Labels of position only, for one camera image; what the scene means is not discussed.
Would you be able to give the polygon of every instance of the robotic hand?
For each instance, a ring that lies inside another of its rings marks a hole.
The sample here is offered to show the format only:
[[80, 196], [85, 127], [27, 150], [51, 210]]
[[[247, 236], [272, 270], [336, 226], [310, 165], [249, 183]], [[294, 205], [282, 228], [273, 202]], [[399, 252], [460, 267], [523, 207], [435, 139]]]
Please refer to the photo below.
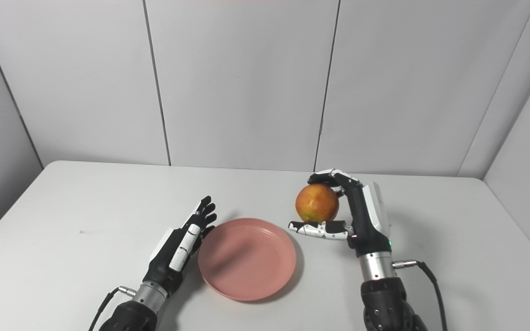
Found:
[[181, 228], [169, 228], [151, 254], [149, 270], [138, 291], [120, 286], [109, 293], [99, 308], [90, 331], [101, 311], [118, 291], [131, 296], [132, 300], [119, 304], [99, 330], [154, 331], [158, 310], [177, 291], [183, 281], [183, 268], [200, 248], [204, 237], [214, 228], [208, 225], [216, 220], [216, 214], [213, 213], [215, 208], [208, 195], [200, 201]]
[[347, 240], [359, 258], [363, 283], [361, 297], [365, 305], [364, 322], [368, 331], [426, 331], [421, 318], [406, 302], [406, 290], [395, 269], [419, 266], [427, 273], [437, 291], [439, 308], [444, 322], [444, 309], [436, 278], [424, 264], [416, 260], [392, 261], [392, 243], [389, 241], [390, 226], [383, 199], [376, 183], [364, 186], [357, 179], [337, 169], [312, 174], [308, 184], [322, 183], [339, 187], [337, 196], [347, 196], [353, 222], [318, 223], [290, 222], [288, 228], [299, 234], [324, 239]]

